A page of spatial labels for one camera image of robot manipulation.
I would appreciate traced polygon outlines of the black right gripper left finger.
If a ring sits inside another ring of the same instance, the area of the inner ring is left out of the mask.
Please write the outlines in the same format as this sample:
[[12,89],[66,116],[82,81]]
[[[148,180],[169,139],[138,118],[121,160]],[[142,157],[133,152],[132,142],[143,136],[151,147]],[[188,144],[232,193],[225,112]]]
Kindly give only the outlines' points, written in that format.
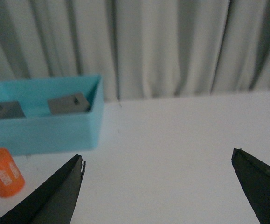
[[69,224],[86,162],[73,156],[42,185],[0,218],[0,224]]

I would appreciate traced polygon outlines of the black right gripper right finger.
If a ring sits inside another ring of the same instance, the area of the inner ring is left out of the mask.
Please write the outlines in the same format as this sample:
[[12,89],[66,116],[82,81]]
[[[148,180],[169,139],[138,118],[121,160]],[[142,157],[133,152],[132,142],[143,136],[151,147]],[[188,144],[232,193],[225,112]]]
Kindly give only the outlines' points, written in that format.
[[270,166],[237,148],[231,163],[258,221],[270,224]]

